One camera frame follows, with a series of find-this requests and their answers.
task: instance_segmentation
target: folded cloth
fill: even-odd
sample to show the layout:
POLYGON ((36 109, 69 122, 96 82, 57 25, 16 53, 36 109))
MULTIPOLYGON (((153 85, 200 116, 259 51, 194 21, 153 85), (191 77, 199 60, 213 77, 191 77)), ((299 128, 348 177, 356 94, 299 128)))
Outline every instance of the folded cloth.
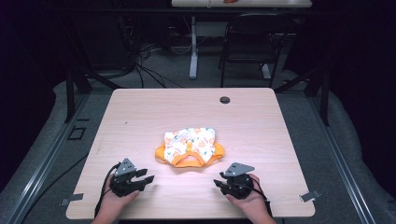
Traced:
POLYGON ((166 132, 164 143, 155 150, 155 158, 176 167, 201 167, 219 161, 223 147, 215 142, 213 128, 186 128, 166 132))

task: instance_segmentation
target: person's left hand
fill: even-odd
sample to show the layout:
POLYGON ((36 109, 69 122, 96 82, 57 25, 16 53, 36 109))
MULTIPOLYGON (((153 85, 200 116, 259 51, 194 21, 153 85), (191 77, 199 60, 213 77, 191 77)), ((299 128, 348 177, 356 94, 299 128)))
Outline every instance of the person's left hand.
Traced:
POLYGON ((126 196, 119 197, 110 189, 110 181, 113 175, 109 176, 106 182, 105 192, 99 213, 92 223, 112 223, 121 214, 124 207, 133 201, 138 195, 139 190, 136 190, 126 196))

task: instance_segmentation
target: human hand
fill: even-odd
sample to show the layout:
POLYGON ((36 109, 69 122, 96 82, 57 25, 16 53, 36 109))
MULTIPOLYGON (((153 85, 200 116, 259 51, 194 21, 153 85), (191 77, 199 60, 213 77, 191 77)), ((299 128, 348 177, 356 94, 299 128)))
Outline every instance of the human hand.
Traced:
POLYGON ((124 207, 139 195, 139 190, 136 190, 123 197, 117 196, 110 189, 112 177, 113 175, 110 175, 107 179, 105 188, 106 194, 103 196, 99 213, 92 223, 112 223, 118 218, 124 207))
MULTIPOLYGON (((249 176, 253 179, 254 189, 260 191, 260 187, 258 185, 258 183, 260 183, 260 179, 253 174, 249 174, 249 176)), ((230 194, 227 194, 226 198, 230 203, 239 207, 245 213, 245 216, 247 216, 247 218, 254 224, 276 223, 268 214, 264 199, 258 192, 253 190, 246 199, 241 200, 236 199, 230 194)))

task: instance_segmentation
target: wooden tabletop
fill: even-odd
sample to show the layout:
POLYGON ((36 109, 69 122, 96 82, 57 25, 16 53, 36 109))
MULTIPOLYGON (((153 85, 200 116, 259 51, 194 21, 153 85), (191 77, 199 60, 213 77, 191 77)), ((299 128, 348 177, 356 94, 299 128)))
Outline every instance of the wooden tabletop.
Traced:
POLYGON ((271 89, 116 90, 93 141, 66 215, 93 218, 108 170, 128 158, 155 175, 121 219, 196 219, 245 217, 221 194, 213 179, 232 162, 255 167, 274 217, 311 217, 312 202, 288 129, 271 89), (219 99, 229 97, 230 103, 219 99), (204 168, 175 168, 155 160, 164 133, 195 127, 216 130, 225 155, 204 168))
POLYGON ((173 7, 311 7, 310 0, 172 0, 173 7))

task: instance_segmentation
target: chair backrest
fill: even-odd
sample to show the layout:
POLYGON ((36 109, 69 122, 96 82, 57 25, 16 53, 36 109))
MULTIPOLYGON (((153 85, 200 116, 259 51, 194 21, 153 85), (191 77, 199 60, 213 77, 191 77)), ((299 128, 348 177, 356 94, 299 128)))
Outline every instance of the chair backrest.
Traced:
POLYGON ((291 29, 292 20, 284 15, 243 13, 228 22, 226 34, 284 34, 291 29))

